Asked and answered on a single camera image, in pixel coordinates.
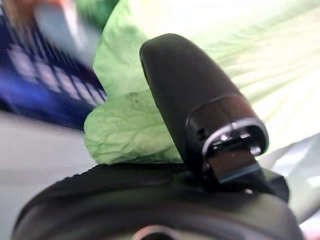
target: black device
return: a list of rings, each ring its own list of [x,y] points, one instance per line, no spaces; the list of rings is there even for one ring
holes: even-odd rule
[[[262,121],[196,45],[165,34],[140,49],[154,101],[184,164],[115,164],[45,189],[13,240],[302,240],[283,176],[255,160]]]

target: black plastic casing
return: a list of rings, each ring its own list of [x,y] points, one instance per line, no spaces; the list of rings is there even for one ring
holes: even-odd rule
[[[193,173],[202,174],[210,137],[223,131],[246,128],[261,153],[266,151],[264,124],[229,77],[191,41],[171,33],[153,38],[141,47],[140,59],[154,101]]]

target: green cloth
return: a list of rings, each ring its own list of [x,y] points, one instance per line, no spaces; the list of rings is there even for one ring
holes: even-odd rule
[[[320,132],[319,16],[319,0],[120,0],[93,64],[109,100],[85,122],[90,154],[107,164],[180,161],[139,59],[145,41],[166,33],[231,77],[266,124],[270,151]]]
[[[101,31],[118,2],[119,0],[75,0],[79,14]]]

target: gray surface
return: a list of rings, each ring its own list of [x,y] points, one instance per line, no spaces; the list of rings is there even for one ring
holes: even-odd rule
[[[95,162],[82,134],[0,113],[0,233],[8,240],[21,207],[39,191]]]
[[[280,149],[260,164],[287,178],[289,205],[302,223],[320,207],[320,134]]]

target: hand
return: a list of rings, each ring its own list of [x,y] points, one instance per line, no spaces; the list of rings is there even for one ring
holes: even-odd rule
[[[4,0],[4,5],[11,24],[20,29],[23,26],[31,26],[34,19],[34,8],[38,4],[52,4],[61,6],[68,0]]]

